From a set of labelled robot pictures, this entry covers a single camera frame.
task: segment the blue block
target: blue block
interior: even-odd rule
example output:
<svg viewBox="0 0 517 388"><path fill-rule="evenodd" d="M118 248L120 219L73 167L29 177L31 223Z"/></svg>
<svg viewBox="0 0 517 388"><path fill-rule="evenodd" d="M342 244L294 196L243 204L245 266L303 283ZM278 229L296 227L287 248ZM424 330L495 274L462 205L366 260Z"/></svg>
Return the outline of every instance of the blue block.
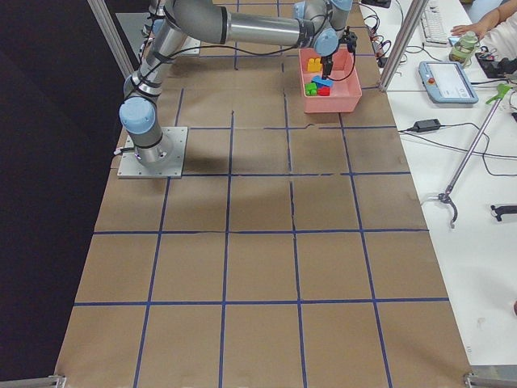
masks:
<svg viewBox="0 0 517 388"><path fill-rule="evenodd" d="M313 78L313 82L317 87L328 86L332 87L334 85L334 81L330 81L329 79L323 79L321 76L317 75Z"/></svg>

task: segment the robotic arm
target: robotic arm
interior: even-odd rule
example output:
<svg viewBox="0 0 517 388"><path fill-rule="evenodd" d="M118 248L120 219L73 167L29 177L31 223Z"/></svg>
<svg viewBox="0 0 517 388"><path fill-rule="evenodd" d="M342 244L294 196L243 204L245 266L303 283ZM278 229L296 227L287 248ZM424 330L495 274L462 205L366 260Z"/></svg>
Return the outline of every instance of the robotic arm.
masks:
<svg viewBox="0 0 517 388"><path fill-rule="evenodd" d="M153 0L149 11L156 15L158 4ZM137 161L152 171L160 170L173 148L179 146L159 125L156 102L173 58L188 36L213 44L236 41L312 47L331 63L346 30L351 5L352 0L306 0L296 3L294 19L287 19L233 13L212 0L166 0L163 25L140 68L124 84L120 120L134 144Z"/></svg>

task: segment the pink bin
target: pink bin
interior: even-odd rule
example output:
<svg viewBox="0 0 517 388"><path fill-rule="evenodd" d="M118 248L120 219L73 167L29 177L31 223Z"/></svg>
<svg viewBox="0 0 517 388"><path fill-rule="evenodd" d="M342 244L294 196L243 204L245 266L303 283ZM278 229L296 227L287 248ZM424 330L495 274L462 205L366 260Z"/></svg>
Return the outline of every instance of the pink bin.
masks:
<svg viewBox="0 0 517 388"><path fill-rule="evenodd" d="M330 113L330 112L353 112L355 105L359 102L363 92L357 77L357 71L352 70L350 77L344 81L334 82L330 89L329 96L305 95L305 84L312 82L313 77L322 75L319 73L309 73L307 71L307 62L310 58L319 58L320 56L312 48L300 49L300 82L301 94L304 100L305 113ZM333 79L340 79L350 73L354 57L346 48L340 48L333 56L334 66L332 68Z"/></svg>

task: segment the bottle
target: bottle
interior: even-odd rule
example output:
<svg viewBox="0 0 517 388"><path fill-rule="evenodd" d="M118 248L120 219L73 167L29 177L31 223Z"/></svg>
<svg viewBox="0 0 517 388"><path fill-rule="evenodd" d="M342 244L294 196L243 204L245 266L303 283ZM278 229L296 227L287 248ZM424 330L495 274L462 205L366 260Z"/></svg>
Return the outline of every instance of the bottle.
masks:
<svg viewBox="0 0 517 388"><path fill-rule="evenodd" d="M479 39L474 31L467 31L451 48L449 61L461 63L462 67L469 65L470 57L476 51Z"/></svg>

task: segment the white keyboard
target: white keyboard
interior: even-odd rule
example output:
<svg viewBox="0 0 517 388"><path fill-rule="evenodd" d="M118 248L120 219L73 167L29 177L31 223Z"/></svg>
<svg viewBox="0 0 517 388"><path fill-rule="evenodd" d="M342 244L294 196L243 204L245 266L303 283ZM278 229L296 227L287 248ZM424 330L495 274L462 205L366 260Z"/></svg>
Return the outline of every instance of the white keyboard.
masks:
<svg viewBox="0 0 517 388"><path fill-rule="evenodd" d="M448 35L443 30L438 0L429 0L420 21L422 23L423 44L425 46L448 47Z"/></svg>

